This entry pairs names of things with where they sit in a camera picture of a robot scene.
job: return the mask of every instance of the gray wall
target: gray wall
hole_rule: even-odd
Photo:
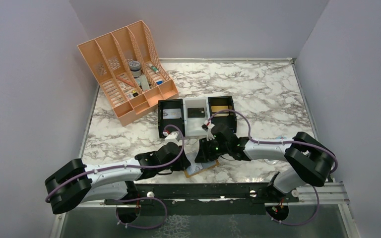
[[[48,237],[45,179],[80,149],[95,80],[67,0],[0,1],[0,237]]]
[[[361,236],[381,237],[381,1],[330,0],[296,69]]]
[[[70,0],[90,37],[138,20],[162,58],[297,57],[328,0]]]

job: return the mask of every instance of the metal frame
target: metal frame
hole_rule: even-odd
[[[303,92],[303,88],[300,84],[299,77],[296,72],[296,67],[295,67],[295,59],[293,58],[286,58],[286,59],[189,59],[189,58],[181,58],[181,59],[167,59],[167,58],[160,58],[160,61],[162,62],[290,62],[293,71],[297,80],[297,83],[299,85],[299,89],[304,101],[304,104],[306,106],[306,111],[309,116],[309,120],[311,122],[312,130],[314,137],[318,137],[318,131],[317,127],[315,124],[315,119],[313,117],[313,114],[309,108],[309,103],[305,97],[305,94]],[[96,92],[95,92],[95,97],[94,97],[94,102],[92,104],[92,109],[90,111],[90,115],[88,118],[88,123],[86,125],[84,137],[82,140],[81,148],[78,154],[78,158],[82,158],[84,149],[85,149],[85,144],[88,136],[88,131],[90,128],[91,120],[92,120],[92,115],[94,113],[94,108],[96,105],[97,97],[98,97],[98,92],[99,92],[99,87],[97,87]],[[297,188],[297,191],[299,192],[299,202],[298,203],[284,203],[288,206],[298,206],[298,205],[315,205],[317,204],[316,200],[316,195],[312,189],[311,186],[302,186]],[[347,232],[348,237],[350,238],[360,238],[360,235],[358,233],[355,221],[351,215],[351,211],[349,208],[349,203],[350,200],[348,198],[348,195],[346,193],[344,184],[341,182],[331,182],[331,183],[326,183],[324,187],[318,187],[317,188],[318,194],[319,194],[319,199],[321,204],[337,204],[341,213],[341,217]],[[217,200],[231,200],[230,198],[218,198]],[[270,205],[276,205],[275,203],[265,203],[265,206],[270,206]],[[135,207],[135,205],[106,205],[104,203],[104,200],[101,201],[91,201],[91,202],[85,202],[78,207],[116,207],[116,208],[128,208],[128,207]],[[65,220],[65,213],[60,214],[60,215],[55,215],[55,221],[53,223],[53,227],[50,233],[51,238],[58,238],[60,237],[62,233],[62,228]]]

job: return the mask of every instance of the white marble surface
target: white marble surface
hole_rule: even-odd
[[[259,63],[163,63],[172,76],[180,98],[233,96],[238,112],[246,115],[254,138],[293,137],[298,131],[312,135],[311,124],[289,62]],[[247,136],[248,127],[238,117],[237,136]],[[157,112],[123,127],[100,90],[83,155],[86,164],[122,161],[138,153],[158,150]],[[196,139],[186,141],[185,152],[198,149]],[[202,183],[269,181],[277,171],[290,167],[279,162],[219,159],[220,165],[186,178],[184,172],[141,180],[144,183]]]

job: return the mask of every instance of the purple cable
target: purple cable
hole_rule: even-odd
[[[286,226],[302,226],[302,225],[305,225],[305,224],[307,224],[307,223],[313,221],[313,219],[318,215],[318,212],[319,212],[319,205],[320,205],[320,203],[319,203],[319,194],[318,194],[318,191],[316,190],[315,187],[313,187],[313,190],[315,191],[315,194],[316,194],[317,206],[316,206],[315,213],[313,213],[312,217],[310,217],[310,218],[307,219],[306,221],[304,221],[304,222],[300,222],[300,223],[286,223],[286,222],[282,222],[282,221],[279,221],[279,220],[276,220],[276,219],[272,218],[272,216],[271,216],[269,213],[267,213],[268,216],[269,216],[270,218],[272,218],[273,221],[278,222],[279,224],[282,224],[282,225],[286,225]]]
[[[166,222],[166,220],[167,220],[167,207],[166,207],[166,205],[164,204],[163,201],[161,201],[160,199],[158,199],[156,197],[139,197],[139,198],[134,198],[134,199],[129,199],[129,200],[117,200],[117,201],[118,202],[135,202],[135,201],[138,201],[138,200],[156,200],[161,205],[163,205],[163,207],[164,207],[164,219],[163,219],[163,221],[158,223],[158,224],[156,224],[156,225],[153,225],[151,227],[140,227],[140,226],[135,226],[135,225],[128,225],[128,223],[123,223],[120,220],[119,213],[116,211],[116,219],[118,220],[118,222],[120,224],[125,225],[126,227],[133,227],[133,228],[138,228],[138,229],[150,230],[150,229],[154,229],[154,228],[160,227],[160,226],[162,226]]]
[[[286,140],[286,141],[281,142],[281,141],[261,141],[261,140],[253,139],[251,136],[251,129],[252,128],[251,128],[251,124],[249,123],[248,119],[243,114],[241,114],[240,112],[237,112],[235,110],[231,110],[231,109],[220,110],[220,111],[214,113],[210,118],[208,118],[208,121],[211,121],[215,115],[217,115],[218,113],[221,113],[221,112],[233,112],[233,113],[236,113],[237,115],[241,116],[246,121],[246,123],[248,124],[248,128],[249,128],[248,129],[248,137],[249,137],[249,140],[253,143],[268,144],[268,145],[278,145],[278,144],[283,143],[283,144],[299,144],[299,145],[309,146],[309,147],[321,150],[321,151],[329,154],[329,156],[334,160],[335,165],[334,165],[334,168],[329,172],[330,174],[335,172],[336,169],[338,168],[338,160],[336,159],[336,156],[332,152],[330,152],[329,150],[324,149],[320,146],[301,142],[301,141],[295,141],[295,140]]]
[[[180,149],[180,152],[179,154],[170,162],[167,162],[165,164],[162,164],[162,165],[155,165],[155,166],[140,166],[140,165],[127,165],[126,167],[127,168],[140,168],[140,169],[157,169],[157,168],[161,168],[161,167],[165,167],[165,166],[168,166],[172,163],[174,163],[183,153],[183,150],[184,150],[184,147],[185,147],[185,137],[183,136],[182,132],[180,131],[180,129],[175,126],[175,125],[167,125],[164,127],[164,130],[163,131],[166,131],[166,128],[168,127],[173,127],[174,129],[176,129],[178,131],[178,133],[180,134],[181,138],[182,138],[182,148]],[[106,168],[101,168],[101,169],[97,169],[98,172],[100,171],[106,171],[106,170],[112,170],[112,169],[118,169],[118,168],[125,168],[124,165],[115,165],[115,166],[110,166],[110,167],[106,167]],[[67,185],[68,183],[74,181],[74,180],[77,180],[78,178],[82,177],[82,176],[85,176],[87,174],[91,174],[91,173],[94,173],[93,170],[90,170],[90,171],[87,171],[87,172],[82,172],[78,175],[75,175],[74,177],[66,180],[65,182],[63,182],[61,185],[57,186],[55,189],[53,189],[45,198],[45,202],[47,203],[50,203],[50,198],[57,192],[59,191],[61,188],[63,188],[65,185]]]

